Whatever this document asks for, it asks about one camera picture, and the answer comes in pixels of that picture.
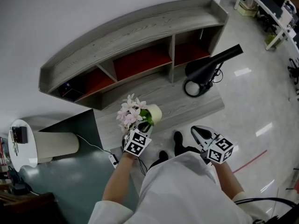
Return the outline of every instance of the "green leaf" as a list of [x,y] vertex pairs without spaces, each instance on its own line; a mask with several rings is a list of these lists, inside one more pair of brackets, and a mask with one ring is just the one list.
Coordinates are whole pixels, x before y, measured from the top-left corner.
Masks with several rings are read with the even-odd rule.
[[146,120],[148,121],[148,123],[151,125],[151,126],[155,126],[152,118],[151,118],[151,115],[150,113],[148,113],[148,115],[146,116]]
[[144,116],[147,116],[148,113],[149,113],[149,112],[148,112],[147,110],[141,110],[139,115],[140,115],[141,117],[144,117]]

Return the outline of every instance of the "white wall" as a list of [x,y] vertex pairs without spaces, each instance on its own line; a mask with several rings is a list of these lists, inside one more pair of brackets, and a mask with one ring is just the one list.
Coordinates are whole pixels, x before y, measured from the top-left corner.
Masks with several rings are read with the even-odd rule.
[[90,29],[168,1],[0,0],[0,135],[15,119],[41,129],[87,110],[40,93],[40,67]]

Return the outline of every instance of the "black and white marker cube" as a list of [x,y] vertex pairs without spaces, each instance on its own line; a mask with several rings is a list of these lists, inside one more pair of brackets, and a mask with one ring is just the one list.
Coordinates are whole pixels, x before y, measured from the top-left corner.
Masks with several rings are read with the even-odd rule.
[[207,158],[222,164],[233,153],[234,145],[224,138],[221,134],[215,139],[208,148]]
[[146,146],[151,142],[151,139],[141,134],[137,128],[131,129],[125,136],[125,140],[124,151],[134,154],[137,157],[140,156]]

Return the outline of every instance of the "white sleeve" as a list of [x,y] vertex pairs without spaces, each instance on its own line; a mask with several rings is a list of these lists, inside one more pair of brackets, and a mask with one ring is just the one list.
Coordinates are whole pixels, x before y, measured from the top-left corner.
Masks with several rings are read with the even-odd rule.
[[[243,199],[248,199],[248,197],[246,196],[246,194],[244,192],[240,192],[233,198],[233,202],[240,201]],[[240,204],[240,205],[238,205],[238,207],[241,208],[249,216],[251,216],[253,220],[259,219],[259,220],[263,220],[263,221],[268,221],[270,219],[270,217],[267,215],[267,213],[262,211],[256,205],[254,205],[253,202]]]
[[132,210],[118,203],[100,201],[95,204],[88,224],[123,224],[132,215]]

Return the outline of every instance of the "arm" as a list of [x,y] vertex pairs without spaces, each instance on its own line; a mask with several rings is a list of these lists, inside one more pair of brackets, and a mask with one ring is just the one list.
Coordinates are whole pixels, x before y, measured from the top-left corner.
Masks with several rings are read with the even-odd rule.
[[226,162],[223,164],[213,162],[213,165],[215,166],[221,189],[230,199],[244,191]]
[[110,177],[102,197],[102,201],[112,201],[122,204],[128,192],[130,171],[135,156],[123,153],[119,164]]

